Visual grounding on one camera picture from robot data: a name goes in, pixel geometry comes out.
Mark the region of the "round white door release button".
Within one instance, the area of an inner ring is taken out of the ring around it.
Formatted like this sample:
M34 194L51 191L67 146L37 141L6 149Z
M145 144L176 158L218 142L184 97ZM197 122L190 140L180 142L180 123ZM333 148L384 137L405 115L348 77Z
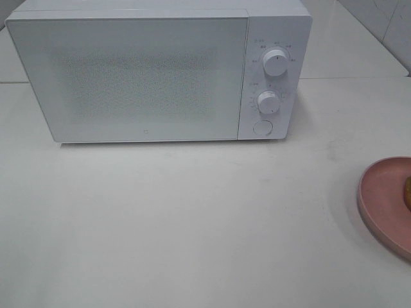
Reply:
M258 121L253 126L254 133L260 136L268 136L272 133L272 130L273 130L273 124L268 120Z

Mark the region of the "pink round plate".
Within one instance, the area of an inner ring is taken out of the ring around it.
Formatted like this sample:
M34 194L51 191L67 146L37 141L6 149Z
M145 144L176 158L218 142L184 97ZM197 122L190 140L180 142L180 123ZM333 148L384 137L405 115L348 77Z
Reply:
M410 207L405 183L410 157L389 157L371 164L357 191L358 211L370 233L394 255L410 263Z

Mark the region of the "burger with lettuce and cheese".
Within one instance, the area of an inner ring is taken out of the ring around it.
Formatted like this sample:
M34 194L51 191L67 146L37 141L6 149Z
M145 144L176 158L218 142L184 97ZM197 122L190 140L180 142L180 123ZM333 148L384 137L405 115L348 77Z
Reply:
M404 183L403 197L408 210L411 210L411 177L407 177Z

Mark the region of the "white microwave door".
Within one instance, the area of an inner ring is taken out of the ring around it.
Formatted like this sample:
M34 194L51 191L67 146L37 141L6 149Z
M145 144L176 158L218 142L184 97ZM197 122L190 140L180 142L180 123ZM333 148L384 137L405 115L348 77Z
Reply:
M10 21L53 139L235 139L247 20Z

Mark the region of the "lower white microwave knob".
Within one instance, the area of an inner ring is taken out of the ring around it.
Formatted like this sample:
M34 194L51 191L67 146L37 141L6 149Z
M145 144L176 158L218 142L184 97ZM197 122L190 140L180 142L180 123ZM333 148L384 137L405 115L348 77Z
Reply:
M274 91L264 91L257 97L258 109L262 114L274 114L281 105L279 95Z

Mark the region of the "white microwave knob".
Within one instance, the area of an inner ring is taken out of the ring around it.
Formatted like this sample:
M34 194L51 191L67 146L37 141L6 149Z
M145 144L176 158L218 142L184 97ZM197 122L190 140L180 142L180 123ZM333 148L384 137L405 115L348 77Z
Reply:
M257 97L258 109L262 114L274 114L281 105L279 95L274 91L264 91Z
M282 47L273 47L262 57L263 69L267 76L278 77L288 70L290 55Z

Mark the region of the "upper white microwave knob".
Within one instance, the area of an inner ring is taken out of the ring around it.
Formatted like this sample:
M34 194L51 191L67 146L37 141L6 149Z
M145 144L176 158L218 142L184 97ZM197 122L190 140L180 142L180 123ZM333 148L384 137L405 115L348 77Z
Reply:
M290 55L282 47L273 47L262 57L263 69L267 76L278 77L288 70Z

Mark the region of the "white microwave oven body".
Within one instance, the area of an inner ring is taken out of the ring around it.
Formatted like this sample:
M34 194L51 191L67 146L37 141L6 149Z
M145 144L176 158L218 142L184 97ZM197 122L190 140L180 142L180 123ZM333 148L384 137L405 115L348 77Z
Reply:
M284 139L313 21L300 1L25 1L5 24L9 31L10 21L232 18L247 20L238 134L235 139L192 141ZM282 47L290 55L288 70L278 77L267 76L263 69L262 57L273 47ZM274 114L262 114L258 109L257 97L264 91L280 97L280 108ZM253 126L261 120L273 124L270 135L254 133Z

